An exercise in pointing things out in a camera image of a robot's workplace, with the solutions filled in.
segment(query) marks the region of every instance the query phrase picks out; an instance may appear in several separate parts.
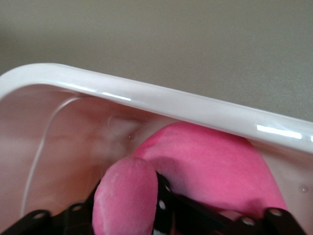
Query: gray surface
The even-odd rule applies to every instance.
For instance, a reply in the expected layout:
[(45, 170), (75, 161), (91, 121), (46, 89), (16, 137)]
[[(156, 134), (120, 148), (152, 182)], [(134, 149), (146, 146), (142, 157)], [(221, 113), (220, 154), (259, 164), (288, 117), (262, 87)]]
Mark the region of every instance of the gray surface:
[(313, 121), (313, 1), (2, 1), (0, 74), (36, 62)]

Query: pink plush toy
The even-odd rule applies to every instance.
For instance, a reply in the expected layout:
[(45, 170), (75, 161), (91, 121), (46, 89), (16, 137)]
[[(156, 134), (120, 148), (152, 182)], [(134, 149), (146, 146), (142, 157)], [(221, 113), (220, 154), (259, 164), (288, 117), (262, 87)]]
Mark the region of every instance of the pink plush toy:
[(266, 162), (246, 139), (178, 122), (107, 170), (94, 197), (96, 235), (169, 234), (155, 222), (156, 216), (168, 217), (157, 212), (169, 210), (159, 197), (156, 172), (169, 181), (172, 192), (217, 212), (260, 218), (267, 207), (287, 208)]

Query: hole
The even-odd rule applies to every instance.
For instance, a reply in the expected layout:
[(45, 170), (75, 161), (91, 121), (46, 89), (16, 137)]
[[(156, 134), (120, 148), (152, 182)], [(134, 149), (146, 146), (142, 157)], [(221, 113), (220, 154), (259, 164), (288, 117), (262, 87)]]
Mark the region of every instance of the hole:
[(275, 208), (270, 209), (269, 212), (271, 212), (273, 215), (276, 215), (276, 216), (282, 216), (283, 215), (283, 213), (280, 210), (275, 209)]
[(40, 213), (34, 215), (34, 216), (33, 216), (33, 219), (40, 219), (40, 218), (44, 217), (44, 215), (45, 215), (44, 212), (40, 212)]
[(249, 217), (243, 217), (241, 219), (245, 224), (249, 225), (249, 226), (254, 226), (255, 222), (253, 219), (249, 218)]
[(158, 205), (160, 206), (162, 210), (166, 209), (165, 203), (162, 200), (159, 200)]
[(81, 208), (82, 208), (82, 206), (81, 206), (81, 205), (78, 205), (78, 206), (73, 207), (73, 208), (72, 208), (72, 211), (73, 211), (73, 212), (76, 212), (76, 211), (79, 211)]

